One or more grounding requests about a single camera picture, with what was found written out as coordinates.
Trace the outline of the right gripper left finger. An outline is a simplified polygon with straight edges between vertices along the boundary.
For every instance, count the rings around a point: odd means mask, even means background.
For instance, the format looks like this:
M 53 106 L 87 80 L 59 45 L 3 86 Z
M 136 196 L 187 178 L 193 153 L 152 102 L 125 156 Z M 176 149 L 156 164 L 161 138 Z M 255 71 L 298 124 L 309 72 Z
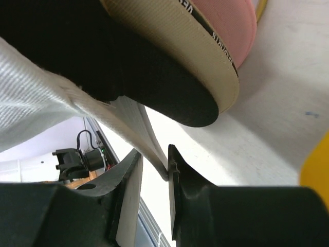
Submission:
M 120 183 L 110 178 L 99 191 L 49 183 L 1 183 L 1 246 L 110 246 L 113 206 L 102 197 Z

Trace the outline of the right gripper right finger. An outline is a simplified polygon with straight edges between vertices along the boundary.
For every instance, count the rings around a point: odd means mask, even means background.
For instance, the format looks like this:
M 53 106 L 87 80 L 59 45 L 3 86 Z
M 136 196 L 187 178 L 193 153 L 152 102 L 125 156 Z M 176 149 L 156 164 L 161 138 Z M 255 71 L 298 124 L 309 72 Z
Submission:
M 310 188 L 216 186 L 168 147 L 177 246 L 328 246 L 328 209 Z

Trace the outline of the white cap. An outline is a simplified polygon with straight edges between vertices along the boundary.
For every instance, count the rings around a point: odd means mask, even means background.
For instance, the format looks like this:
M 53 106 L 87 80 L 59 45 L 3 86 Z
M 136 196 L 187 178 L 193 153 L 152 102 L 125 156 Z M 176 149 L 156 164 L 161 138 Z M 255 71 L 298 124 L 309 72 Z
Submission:
M 109 103 L 98 101 L 70 80 L 39 68 L 1 40 L 1 150 L 75 116 L 90 117 L 107 126 L 168 179 L 168 160 L 143 105 L 125 96 Z

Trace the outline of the black baseball cap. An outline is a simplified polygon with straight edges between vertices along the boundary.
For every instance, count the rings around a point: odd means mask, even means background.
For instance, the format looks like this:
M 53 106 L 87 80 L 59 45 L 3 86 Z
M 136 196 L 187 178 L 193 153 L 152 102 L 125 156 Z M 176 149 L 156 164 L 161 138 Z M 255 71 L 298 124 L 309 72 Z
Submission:
M 1 1 L 1 37 L 99 101 L 126 96 L 189 127 L 218 118 L 194 75 L 114 21 L 100 1 Z

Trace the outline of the beige baseball cap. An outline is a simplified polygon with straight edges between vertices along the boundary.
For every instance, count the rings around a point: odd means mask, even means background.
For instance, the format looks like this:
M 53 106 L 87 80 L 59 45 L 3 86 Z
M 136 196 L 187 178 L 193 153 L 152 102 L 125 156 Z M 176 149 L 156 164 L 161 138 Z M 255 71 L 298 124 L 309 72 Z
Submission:
M 102 1 L 109 15 L 167 52 L 197 77 L 219 112 L 239 94 L 236 70 L 224 49 L 179 1 Z

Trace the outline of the pink baseball cap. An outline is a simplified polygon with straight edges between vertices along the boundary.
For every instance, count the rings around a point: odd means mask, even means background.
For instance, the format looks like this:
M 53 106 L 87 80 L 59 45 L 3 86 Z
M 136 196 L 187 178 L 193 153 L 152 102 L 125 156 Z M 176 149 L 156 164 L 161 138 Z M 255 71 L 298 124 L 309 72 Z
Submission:
M 252 1 L 200 0 L 192 4 L 224 42 L 235 67 L 240 67 L 252 48 L 257 30 Z

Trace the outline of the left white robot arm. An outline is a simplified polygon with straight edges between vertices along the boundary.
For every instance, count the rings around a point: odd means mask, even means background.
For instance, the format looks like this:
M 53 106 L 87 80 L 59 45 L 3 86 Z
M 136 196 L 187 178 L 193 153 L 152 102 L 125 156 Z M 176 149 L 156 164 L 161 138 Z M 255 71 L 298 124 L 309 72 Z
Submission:
M 76 142 L 77 147 L 60 149 L 52 153 L 58 160 L 56 170 L 60 172 L 58 181 L 70 181 L 75 179 L 84 179 L 89 177 L 89 173 L 103 169 L 107 171 L 111 166 L 106 157 L 106 150 L 103 147 L 95 147 L 91 145 L 90 151 L 83 152 L 80 149 L 80 136 L 82 133 L 87 133 L 89 138 L 92 138 L 92 133 L 89 130 L 82 130 L 78 133 Z

